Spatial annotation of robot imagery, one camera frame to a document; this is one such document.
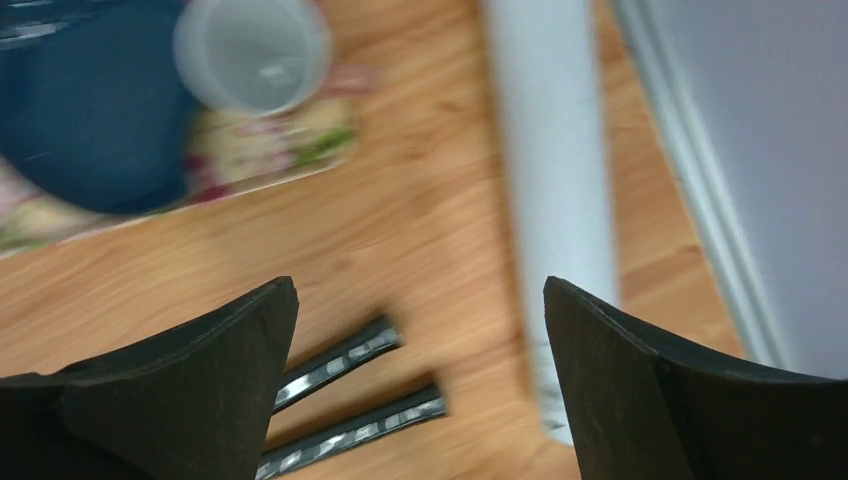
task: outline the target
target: white roll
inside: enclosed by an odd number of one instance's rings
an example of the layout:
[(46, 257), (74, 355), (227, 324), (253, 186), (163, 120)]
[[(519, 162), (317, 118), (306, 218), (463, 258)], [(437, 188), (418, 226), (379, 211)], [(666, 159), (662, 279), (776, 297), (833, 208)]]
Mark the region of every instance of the white roll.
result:
[(542, 288), (565, 278), (618, 303), (616, 242), (588, 0), (485, 0), (524, 317), (543, 420), (572, 444)]

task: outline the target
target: wooden table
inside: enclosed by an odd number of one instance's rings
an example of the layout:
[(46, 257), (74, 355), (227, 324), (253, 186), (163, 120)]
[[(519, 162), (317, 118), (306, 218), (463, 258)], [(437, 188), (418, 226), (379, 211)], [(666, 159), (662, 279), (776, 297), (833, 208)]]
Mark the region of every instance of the wooden table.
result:
[[(289, 478), (579, 478), (532, 399), (477, 0), (327, 3), (339, 54), (383, 75), (361, 103), (355, 158), (0, 261), (0, 375), (55, 371), (291, 275), (302, 305), (293, 364), (380, 308), (407, 346), (275, 417), (272, 444), (429, 375), (453, 415)], [(626, 307), (737, 353), (611, 14), (599, 15)]]

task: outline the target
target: floral placemat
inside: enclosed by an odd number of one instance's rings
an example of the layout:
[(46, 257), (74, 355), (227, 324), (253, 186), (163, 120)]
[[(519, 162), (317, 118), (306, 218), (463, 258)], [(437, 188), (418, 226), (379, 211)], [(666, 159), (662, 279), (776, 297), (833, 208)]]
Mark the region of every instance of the floral placemat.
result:
[[(318, 173), (356, 140), (349, 98), (313, 101), (269, 118), (202, 111), (186, 157), (191, 195), (167, 214)], [(0, 157), (0, 256), (143, 221), (68, 205), (33, 187)]]

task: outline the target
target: cup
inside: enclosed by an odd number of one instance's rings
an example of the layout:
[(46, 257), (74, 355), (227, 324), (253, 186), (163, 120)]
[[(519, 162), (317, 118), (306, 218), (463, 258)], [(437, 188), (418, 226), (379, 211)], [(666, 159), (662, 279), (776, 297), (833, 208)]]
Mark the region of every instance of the cup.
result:
[(321, 88), (330, 31), (313, 0), (193, 0), (174, 32), (174, 58), (208, 107), (274, 115)]

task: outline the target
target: blue object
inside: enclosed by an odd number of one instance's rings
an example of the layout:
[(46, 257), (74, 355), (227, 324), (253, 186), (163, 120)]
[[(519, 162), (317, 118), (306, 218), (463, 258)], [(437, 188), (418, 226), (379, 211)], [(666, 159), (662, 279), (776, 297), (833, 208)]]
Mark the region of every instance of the blue object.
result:
[(0, 11), (0, 154), (46, 192), (96, 212), (146, 213), (186, 196), (198, 105), (173, 64), (182, 4), (18, 3)]

